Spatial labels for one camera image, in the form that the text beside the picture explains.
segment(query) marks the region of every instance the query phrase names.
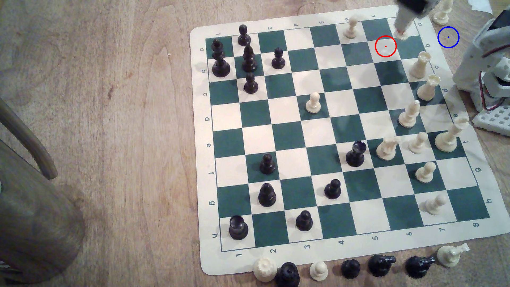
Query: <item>black pawn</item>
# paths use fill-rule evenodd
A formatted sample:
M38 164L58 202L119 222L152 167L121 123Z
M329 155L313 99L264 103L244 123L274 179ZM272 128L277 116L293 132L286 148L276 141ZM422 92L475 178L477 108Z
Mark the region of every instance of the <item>black pawn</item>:
M394 256L374 255L368 260L368 270L376 277L388 274L391 264L397 262Z
M352 167L358 167L365 161L363 154L367 150L367 145L362 141L357 141L352 145L352 150L345 155L347 164Z
M360 274L360 263L356 259L346 260L340 266L340 271L346 279L354 279Z
M247 93L256 93L259 90L259 84L255 81L253 73L246 74L246 83L244 84L244 91Z
M329 199L337 199L340 196L342 189L340 188L340 180L334 179L328 183L324 188L324 194Z
M211 49L213 50L213 59L216 60L212 68L213 74L219 78L223 78L230 73L230 65L223 59L225 58L223 44L218 41L218 39L214 39Z
M283 55L284 51L282 50L282 48L278 47L274 49L274 59L271 61L271 65L273 66L273 68L281 69L285 67L285 59L282 58Z
M434 257L410 257L405 261L405 270L414 279L422 278L427 274L430 264L435 263Z
M273 157L270 154L265 154L260 163L260 171L265 175L269 175L274 172L275 168L276 165L274 164Z
M297 267L292 262L285 262L280 269L278 269L274 278L276 286L278 287L298 287L299 285L299 272Z
M259 192L260 205L269 207L276 202L276 193L274 193L273 186L269 183L262 184Z
M241 46L246 46L251 43L250 35L247 35L248 28L245 24L239 26L239 37L237 37L237 43Z

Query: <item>wooden table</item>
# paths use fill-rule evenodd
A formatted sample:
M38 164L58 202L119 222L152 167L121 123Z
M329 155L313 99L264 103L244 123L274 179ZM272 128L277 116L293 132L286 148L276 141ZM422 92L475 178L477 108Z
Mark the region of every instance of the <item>wooden table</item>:
M35 132L60 172L54 184L83 211L81 254L40 286L262 286L251 273L208 276L200 268L189 34L217 23L390 5L391 0L7 0L0 15L0 95ZM449 25L460 42L443 49L452 71L491 16L456 0ZM469 97L465 102L474 116ZM510 138L478 130L509 206ZM34 161L6 129L0 139ZM416 281L402 262L438 248L395 252L384 278L322 283L299 266L300 286L508 286L510 236L468 241L453 269ZM366 270L368 256L357 258Z

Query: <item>chess mat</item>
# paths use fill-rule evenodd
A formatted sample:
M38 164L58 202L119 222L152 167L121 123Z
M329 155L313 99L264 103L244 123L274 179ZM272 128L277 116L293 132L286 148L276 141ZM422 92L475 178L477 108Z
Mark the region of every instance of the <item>chess mat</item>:
M470 126L457 148L444 153L435 137L465 113L437 35L428 17L416 19L406 41L383 37L394 32L397 6L384 6L254 22L196 28L191 33L195 120L198 224L201 266L210 275L252 271L268 256L278 265L357 257L419 248L510 231L510 221L494 175ZM347 39L348 18L357 15L358 35ZM258 68L255 94L243 91L243 46L239 25L246 24ZM213 75L211 44L223 43L231 72ZM284 50L286 65L272 68L274 49ZM421 51L432 55L426 75L441 83L433 100L417 98L425 79L409 75ZM320 93L321 109L308 113L310 93ZM413 100L420 114L412 128L398 116ZM420 154L409 151L419 132L428 134ZM387 136L398 136L394 159L375 150ZM346 163L354 141L367 144L365 162ZM272 155L276 170L259 171L262 156ZM416 170L437 165L430 183ZM330 200L324 187L339 179L342 193ZM257 196L269 182L277 200L263 207ZM437 216L424 209L427 199L447 195ZM310 231L295 226L308 210ZM233 240L231 216L241 215L248 236Z

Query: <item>red circle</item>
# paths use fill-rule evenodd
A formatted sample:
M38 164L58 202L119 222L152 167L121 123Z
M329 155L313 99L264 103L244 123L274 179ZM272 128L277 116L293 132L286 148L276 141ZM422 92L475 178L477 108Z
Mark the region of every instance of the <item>red circle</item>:
M395 51L393 51L393 53L392 53L391 55L389 55L389 56L383 56L383 55L379 54L379 52L377 51L377 41L379 41L379 40L380 40L381 38L383 38L383 37L391 38L391 39L393 40L393 42L395 42ZM379 56L381 56L381 57L389 58L389 57L393 56L393 54L394 54L395 52L397 52L397 41L395 41L395 39L393 39L393 37L392 37L392 36L388 36L388 35L380 36L380 37L379 37L379 38L375 41L375 52L376 52Z

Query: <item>white pawn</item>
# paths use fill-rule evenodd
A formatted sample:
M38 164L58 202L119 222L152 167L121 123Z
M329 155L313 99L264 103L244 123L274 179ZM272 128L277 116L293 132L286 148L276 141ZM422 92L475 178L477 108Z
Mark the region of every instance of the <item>white pawn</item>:
M438 250L438 261L446 267L454 267L461 258L461 253L469 251L467 243L460 246L443 246Z
M427 77L427 82L421 85L416 91L418 97L424 101L430 101L436 95L436 86L439 85L441 78L436 75L430 75Z
M440 133L436 136L436 147L439 150L450 153L457 148L457 136L469 126L469 118L460 116L455 119L447 132Z
M398 122L403 127L412 128L416 123L418 114L420 114L420 101L415 100L398 116Z
M310 266L310 276L315 281L322 281L327 277L327 266L324 262L316 262Z
M423 183L429 183L431 182L432 178L434 177L433 172L436 170L436 164L429 161L425 164L424 167L419 168L416 171L416 179Z
M317 92L313 92L310 95L310 100L307 102L305 108L310 113L317 113L320 110L320 103L319 103L320 95Z
M267 257L262 257L255 261L253 265L253 274L258 281L269 282L274 279L278 267Z
M425 201L425 209L432 215L441 213L441 206L448 203L448 197L444 194L436 196L436 198L427 199Z
M385 137L375 150L377 156L383 160L390 160L395 157L397 144L400 142L398 137Z

